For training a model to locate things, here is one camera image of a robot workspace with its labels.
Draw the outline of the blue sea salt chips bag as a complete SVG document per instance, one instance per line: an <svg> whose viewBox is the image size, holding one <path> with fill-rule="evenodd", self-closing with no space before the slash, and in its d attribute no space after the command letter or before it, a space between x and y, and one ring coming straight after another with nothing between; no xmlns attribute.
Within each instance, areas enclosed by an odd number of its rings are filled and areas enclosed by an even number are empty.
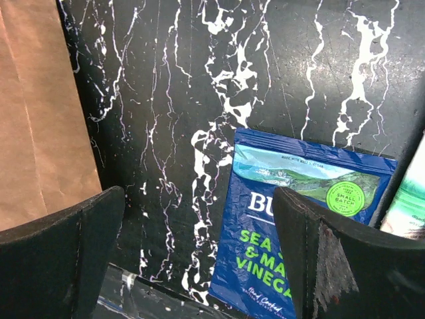
<svg viewBox="0 0 425 319"><path fill-rule="evenodd" d="M396 165L394 159L237 129L210 294L254 318L294 318L274 190L288 187L368 224Z"/></svg>

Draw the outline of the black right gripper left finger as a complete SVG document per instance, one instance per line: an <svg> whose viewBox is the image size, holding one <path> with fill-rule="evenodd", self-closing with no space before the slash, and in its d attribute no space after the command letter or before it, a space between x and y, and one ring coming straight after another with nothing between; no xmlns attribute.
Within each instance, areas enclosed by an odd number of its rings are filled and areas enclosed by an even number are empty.
<svg viewBox="0 0 425 319"><path fill-rule="evenodd" d="M2 318L91 318L125 210L113 186L1 232Z"/></svg>

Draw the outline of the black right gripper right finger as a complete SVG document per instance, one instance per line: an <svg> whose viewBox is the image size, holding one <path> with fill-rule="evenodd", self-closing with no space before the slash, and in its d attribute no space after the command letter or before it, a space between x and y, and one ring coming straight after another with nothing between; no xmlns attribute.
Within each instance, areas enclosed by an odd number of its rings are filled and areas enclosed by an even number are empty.
<svg viewBox="0 0 425 319"><path fill-rule="evenodd" d="M424 243L358 223L286 187L274 222L298 318L423 318Z"/></svg>

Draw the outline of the brown paper bag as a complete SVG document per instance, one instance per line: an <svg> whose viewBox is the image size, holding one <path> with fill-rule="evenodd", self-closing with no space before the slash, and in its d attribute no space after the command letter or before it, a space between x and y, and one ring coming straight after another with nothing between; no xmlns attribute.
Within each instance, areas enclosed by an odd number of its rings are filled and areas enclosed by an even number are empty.
<svg viewBox="0 0 425 319"><path fill-rule="evenodd" d="M1 2L1 228L101 190L54 1Z"/></svg>

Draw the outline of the teal candy snack bag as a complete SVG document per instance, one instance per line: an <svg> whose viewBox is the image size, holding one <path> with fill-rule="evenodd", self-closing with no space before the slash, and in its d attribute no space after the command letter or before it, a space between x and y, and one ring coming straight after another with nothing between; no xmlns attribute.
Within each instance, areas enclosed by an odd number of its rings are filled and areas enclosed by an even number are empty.
<svg viewBox="0 0 425 319"><path fill-rule="evenodd" d="M421 140L384 216L381 231L424 239L424 140Z"/></svg>

